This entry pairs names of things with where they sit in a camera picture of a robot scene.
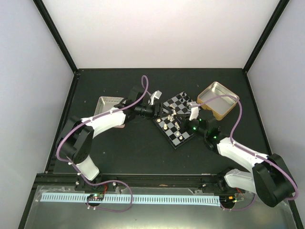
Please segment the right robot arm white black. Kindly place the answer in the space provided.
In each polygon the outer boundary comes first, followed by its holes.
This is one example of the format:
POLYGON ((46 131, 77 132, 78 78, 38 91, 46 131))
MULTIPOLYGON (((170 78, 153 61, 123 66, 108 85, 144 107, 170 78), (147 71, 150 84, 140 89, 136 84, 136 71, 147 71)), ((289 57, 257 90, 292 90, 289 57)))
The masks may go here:
POLYGON ((258 153, 230 139, 221 132, 217 120, 209 111, 200 111, 196 118, 179 114, 177 120, 182 130, 202 136, 209 150, 246 169, 231 169, 218 178, 216 185, 221 192, 232 188, 243 189, 256 194, 269 207, 296 197, 297 185, 279 155, 258 153))

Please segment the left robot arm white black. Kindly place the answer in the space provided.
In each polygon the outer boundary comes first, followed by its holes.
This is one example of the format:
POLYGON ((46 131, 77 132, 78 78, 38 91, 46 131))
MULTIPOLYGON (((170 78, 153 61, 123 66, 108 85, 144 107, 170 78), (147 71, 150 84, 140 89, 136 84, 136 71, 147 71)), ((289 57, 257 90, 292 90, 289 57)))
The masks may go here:
POLYGON ((104 113, 89 118, 70 118, 58 139, 56 157, 73 165, 86 178, 87 187, 98 190, 102 178, 90 157, 93 139, 111 128, 125 125, 137 115, 150 119, 172 115, 173 111, 159 101, 161 95, 156 91, 149 96, 146 89, 134 87, 128 97, 104 113))

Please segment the white chess pieces pile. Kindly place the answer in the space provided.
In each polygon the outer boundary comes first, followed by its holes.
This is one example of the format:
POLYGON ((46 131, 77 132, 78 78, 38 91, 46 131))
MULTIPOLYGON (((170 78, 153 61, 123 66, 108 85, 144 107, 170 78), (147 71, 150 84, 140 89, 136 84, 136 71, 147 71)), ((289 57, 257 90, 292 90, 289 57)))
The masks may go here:
POLYGON ((173 122, 176 119, 176 115, 177 115, 176 109, 177 109, 177 107, 175 107, 173 104, 169 105, 169 107, 171 108, 172 113, 167 116, 167 119, 170 122, 173 122))

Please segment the checkered chess board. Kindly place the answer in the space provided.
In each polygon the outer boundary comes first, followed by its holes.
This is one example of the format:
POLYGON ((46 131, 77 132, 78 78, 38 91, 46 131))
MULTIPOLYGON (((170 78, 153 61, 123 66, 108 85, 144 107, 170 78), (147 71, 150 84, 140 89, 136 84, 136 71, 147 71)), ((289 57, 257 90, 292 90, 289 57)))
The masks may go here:
MULTIPOLYGON (((175 107, 177 107, 176 112, 179 113, 179 114, 183 114, 183 113, 186 113, 186 112, 191 112, 188 109, 187 104, 177 104, 176 103, 176 101, 177 101, 176 96, 177 95, 175 95, 174 97, 172 97, 171 99, 167 100, 164 103, 166 105, 173 104, 175 107)), ((188 140, 190 140, 194 137, 194 133, 184 132, 183 129, 182 129, 182 125, 180 125, 180 129, 178 130, 175 127, 176 120, 174 120, 173 122, 170 122, 167 119, 167 117, 162 117, 160 119, 161 119, 160 123, 156 122, 156 119, 153 120, 153 123, 157 126, 157 128, 161 131, 161 133, 165 136, 165 138, 169 141, 169 143, 172 145, 172 147, 174 149, 180 147, 181 145, 183 145, 188 140), (167 130, 163 129, 164 124, 167 124, 167 126, 168 126, 167 130), (181 133, 181 135, 183 136, 183 140, 179 139, 179 137, 176 135, 177 132, 181 133)))

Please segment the right circuit board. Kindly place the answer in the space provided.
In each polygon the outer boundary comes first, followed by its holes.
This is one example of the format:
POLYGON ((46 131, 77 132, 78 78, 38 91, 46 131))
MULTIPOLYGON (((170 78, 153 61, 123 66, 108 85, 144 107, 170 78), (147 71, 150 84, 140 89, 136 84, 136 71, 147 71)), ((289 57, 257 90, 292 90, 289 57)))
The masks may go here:
POLYGON ((236 203, 244 200, 242 196, 220 196, 219 200, 221 203, 236 203))

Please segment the circuit board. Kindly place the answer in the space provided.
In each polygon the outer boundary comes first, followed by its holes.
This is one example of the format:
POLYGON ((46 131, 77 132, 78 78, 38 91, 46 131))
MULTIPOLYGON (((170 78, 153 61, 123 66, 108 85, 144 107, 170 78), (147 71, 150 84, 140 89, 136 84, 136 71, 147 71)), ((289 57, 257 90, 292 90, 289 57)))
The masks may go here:
POLYGON ((219 200, 221 203, 236 203, 244 200, 242 196, 220 196, 219 200))
POLYGON ((102 201, 104 199, 104 194, 90 194, 87 197, 87 201, 102 201))

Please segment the left circuit board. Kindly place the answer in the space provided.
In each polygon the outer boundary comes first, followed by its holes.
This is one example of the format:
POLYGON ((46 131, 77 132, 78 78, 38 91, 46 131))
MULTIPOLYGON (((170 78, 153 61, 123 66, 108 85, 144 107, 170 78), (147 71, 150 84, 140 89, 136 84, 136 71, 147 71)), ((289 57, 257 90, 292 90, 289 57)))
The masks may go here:
POLYGON ((102 201, 104 199, 104 194, 90 194, 87 197, 87 201, 102 201))

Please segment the gold tin box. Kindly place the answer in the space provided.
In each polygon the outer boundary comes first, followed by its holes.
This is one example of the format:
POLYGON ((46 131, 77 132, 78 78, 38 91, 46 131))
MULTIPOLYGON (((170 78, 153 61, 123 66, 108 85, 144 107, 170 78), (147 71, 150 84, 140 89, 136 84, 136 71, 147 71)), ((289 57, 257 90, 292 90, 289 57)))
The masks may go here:
POLYGON ((237 104, 239 96, 220 84, 213 82, 198 96, 196 102, 204 110, 211 110, 216 120, 222 120, 237 104))

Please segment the silver tin tray pink rim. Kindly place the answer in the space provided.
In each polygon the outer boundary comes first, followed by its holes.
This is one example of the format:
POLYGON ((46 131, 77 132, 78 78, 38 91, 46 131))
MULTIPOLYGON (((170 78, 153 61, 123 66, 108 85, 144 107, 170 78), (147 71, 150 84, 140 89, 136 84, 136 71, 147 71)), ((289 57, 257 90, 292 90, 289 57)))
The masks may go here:
MULTIPOLYGON (((111 110, 115 105, 119 104, 123 98, 122 97, 109 97, 101 96, 98 100, 94 116, 106 113, 111 110)), ((96 123, 92 125, 94 131, 105 131, 109 128, 124 128, 125 124, 119 124, 122 119, 118 117, 118 114, 105 115, 98 118, 96 123)))

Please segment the black mounting rail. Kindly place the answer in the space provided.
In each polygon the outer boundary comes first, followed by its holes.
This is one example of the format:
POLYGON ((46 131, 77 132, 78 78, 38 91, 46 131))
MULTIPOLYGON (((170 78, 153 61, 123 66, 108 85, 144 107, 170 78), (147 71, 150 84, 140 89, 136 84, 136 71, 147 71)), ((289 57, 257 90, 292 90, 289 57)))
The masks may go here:
POLYGON ((229 187, 220 175, 118 175, 104 174, 95 178, 92 183, 98 186, 87 184, 80 176, 74 174, 37 174, 34 180, 33 189, 38 186, 71 186, 77 191, 93 192, 103 191, 104 185, 101 182, 110 181, 107 191, 114 191, 116 187, 124 188, 126 183, 129 187, 143 188, 190 188, 199 189, 204 193, 233 194, 245 193, 241 188, 229 187))

